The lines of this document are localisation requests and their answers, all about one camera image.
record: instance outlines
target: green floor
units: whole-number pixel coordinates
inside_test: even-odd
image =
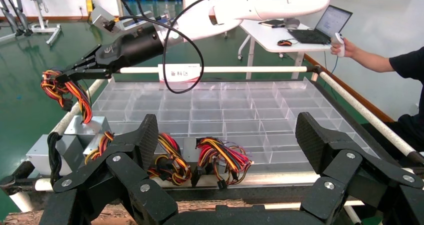
[[[165,8],[171,13],[181,11],[181,3],[144,2],[145,10],[160,14]],[[47,46],[48,35],[35,34],[21,37],[18,41],[0,44],[0,179],[10,175],[26,159],[26,152],[42,134],[47,134],[65,115],[59,105],[49,99],[40,89],[41,74],[52,68],[64,68],[74,63],[97,44],[111,43],[114,38],[90,27],[86,22],[62,22],[62,34],[52,47]],[[9,28],[0,29],[0,37],[10,33]],[[237,59],[239,46],[246,38],[241,28],[197,41],[206,66],[246,66],[248,47],[243,51],[244,60]],[[139,66],[155,67],[162,62],[156,57]],[[187,43],[169,49],[168,63],[199,63],[194,49]],[[291,58],[281,59],[277,54],[266,52],[258,44],[255,47],[254,66],[292,66]],[[244,79],[245,74],[207,74],[206,77]],[[154,79],[157,75],[121,75],[121,79]],[[290,78],[290,74],[253,74],[253,79]],[[364,119],[346,104],[338,101],[362,123]],[[0,221],[18,208],[0,192]]]

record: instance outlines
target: plastic compartment grid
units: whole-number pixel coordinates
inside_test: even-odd
[[[190,85],[172,86],[186,89]],[[347,133],[377,157],[307,79],[202,82],[184,94],[170,93],[162,83],[112,80],[93,104],[93,112],[106,116],[116,134],[131,132],[146,114],[156,114],[159,131],[181,145],[187,136],[214,136],[245,147],[256,165],[291,164],[293,168],[297,164],[312,171],[294,131],[298,114],[309,112],[324,128]]]

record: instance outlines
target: robotic arm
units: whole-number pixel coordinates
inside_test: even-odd
[[[194,41],[231,30],[244,19],[265,21],[293,18],[316,13],[326,8],[329,2],[330,0],[205,0],[184,13],[174,28]],[[216,18],[217,24],[211,22],[210,16]],[[57,81],[64,83],[80,79],[108,79],[121,68],[161,55],[167,32],[167,28],[157,24],[148,25],[118,37],[111,44],[99,45],[68,67],[57,77]],[[186,42],[185,39],[171,32],[167,45],[183,42]]]

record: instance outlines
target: white controller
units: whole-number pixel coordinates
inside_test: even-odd
[[[331,38],[331,43],[340,45],[340,52],[337,53],[337,57],[343,58],[345,56],[345,41],[343,41],[343,37],[340,35],[340,33],[336,32],[334,34],[334,36]]]

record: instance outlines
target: laptop keyboard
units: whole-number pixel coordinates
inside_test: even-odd
[[[289,33],[300,43],[303,44],[328,44],[327,37],[319,34],[314,30],[290,30]]]

